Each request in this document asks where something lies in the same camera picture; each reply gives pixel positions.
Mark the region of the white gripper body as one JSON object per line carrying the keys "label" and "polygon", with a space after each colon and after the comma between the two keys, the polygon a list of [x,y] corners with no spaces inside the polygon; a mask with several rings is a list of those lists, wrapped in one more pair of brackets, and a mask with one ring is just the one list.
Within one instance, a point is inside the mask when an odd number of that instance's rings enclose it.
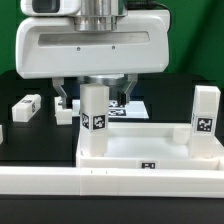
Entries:
{"label": "white gripper body", "polygon": [[108,32],[79,32],[70,17],[30,17],[16,34],[25,79],[162,72],[169,63],[166,10],[131,11]]}

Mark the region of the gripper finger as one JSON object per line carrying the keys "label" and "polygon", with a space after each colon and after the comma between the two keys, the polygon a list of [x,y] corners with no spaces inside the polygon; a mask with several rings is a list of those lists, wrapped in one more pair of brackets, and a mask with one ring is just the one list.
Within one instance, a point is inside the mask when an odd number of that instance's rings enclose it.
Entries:
{"label": "gripper finger", "polygon": [[72,98],[67,95],[63,89],[64,79],[63,78],[53,78],[52,85],[58,95],[62,98],[62,108],[71,109],[72,108]]}
{"label": "gripper finger", "polygon": [[117,103],[125,106],[130,101],[130,94],[138,82],[138,74],[126,74],[125,83],[120,91],[117,92]]}

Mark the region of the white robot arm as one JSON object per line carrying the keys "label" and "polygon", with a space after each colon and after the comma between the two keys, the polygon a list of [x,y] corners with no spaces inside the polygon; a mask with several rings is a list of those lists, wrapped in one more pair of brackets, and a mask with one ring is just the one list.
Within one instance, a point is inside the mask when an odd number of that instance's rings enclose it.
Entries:
{"label": "white robot arm", "polygon": [[139,73],[168,66],[171,12],[152,0],[21,0],[20,8],[27,18],[16,34],[17,73],[52,79],[62,97],[65,77],[125,75],[124,105]]}

